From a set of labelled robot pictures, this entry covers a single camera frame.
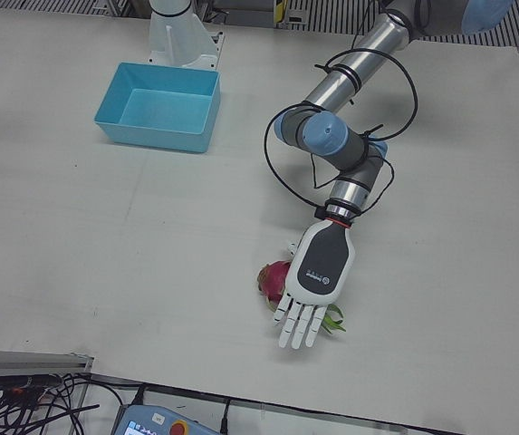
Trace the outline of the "white and grey robot hand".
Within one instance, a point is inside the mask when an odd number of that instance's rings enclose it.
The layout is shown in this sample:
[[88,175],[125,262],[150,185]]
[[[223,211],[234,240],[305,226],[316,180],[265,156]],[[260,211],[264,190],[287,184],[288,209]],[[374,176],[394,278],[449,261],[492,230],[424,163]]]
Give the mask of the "white and grey robot hand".
[[326,218],[303,233],[274,311],[274,322],[283,325],[278,339],[281,348],[313,347],[355,257],[349,231],[347,224]]

